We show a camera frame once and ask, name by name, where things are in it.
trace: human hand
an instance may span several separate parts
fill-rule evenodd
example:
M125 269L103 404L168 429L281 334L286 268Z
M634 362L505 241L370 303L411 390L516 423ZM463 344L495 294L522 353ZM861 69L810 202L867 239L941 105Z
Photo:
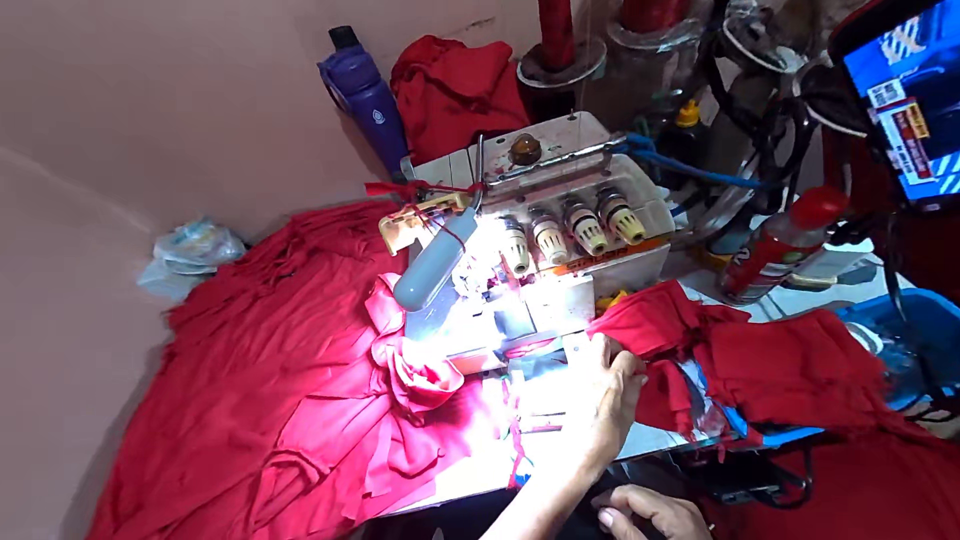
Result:
M615 340L597 333L590 351L570 366L578 400L564 418L564 447L559 454L596 481L616 459L636 416L645 365Z
M600 508L597 519L616 540L647 540L631 517L650 520L667 540L710 540L710 532L697 505L667 497L638 485L620 487L590 502Z

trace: blue rope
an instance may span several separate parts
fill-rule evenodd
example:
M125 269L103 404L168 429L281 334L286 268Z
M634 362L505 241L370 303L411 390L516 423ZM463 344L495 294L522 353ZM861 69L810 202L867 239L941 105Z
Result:
M672 169L689 176L695 176L710 182L716 182L718 184L736 185L738 187L747 187L750 189L763 189L766 187L756 180L747 180L745 178L737 178L735 176L726 174L711 173L703 169L691 167L690 165L681 163L673 158L661 156L657 153L657 147L654 144L654 140L643 135L633 133L627 134L627 143L614 148L613 151L617 154L629 154L640 160L650 161L651 163L661 167Z

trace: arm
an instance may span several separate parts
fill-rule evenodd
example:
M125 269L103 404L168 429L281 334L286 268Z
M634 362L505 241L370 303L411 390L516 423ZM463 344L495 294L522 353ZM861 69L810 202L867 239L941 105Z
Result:
M567 412L557 454L538 467L483 539L552 538L623 448L646 382L639 373L643 363L603 334L591 345L587 365L571 368L593 383L585 385L585 400Z

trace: pink wall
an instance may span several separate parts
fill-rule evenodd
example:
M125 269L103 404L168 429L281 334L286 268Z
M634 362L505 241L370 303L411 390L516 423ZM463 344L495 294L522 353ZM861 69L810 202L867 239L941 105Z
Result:
M0 538L79 538L167 336L150 237L3 149L0 231Z
M381 176L314 66L339 24L384 74L427 33L537 41L532 0L3 2L0 538L84 536L167 335L156 233L257 239Z
M382 176L314 65L338 24L385 75L425 33L521 52L537 41L533 1L7 0L0 145L152 231L206 213L259 237Z

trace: plastic bag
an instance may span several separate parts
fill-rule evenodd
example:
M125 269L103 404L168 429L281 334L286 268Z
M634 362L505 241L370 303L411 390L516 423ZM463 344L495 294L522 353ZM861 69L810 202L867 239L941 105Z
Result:
M240 238L208 218L177 227L154 244L154 258L166 261L172 272L184 275L216 272L217 266L245 253Z
M154 260L137 284L156 295L182 301L221 264L247 253L240 238L207 218L191 221L154 243Z

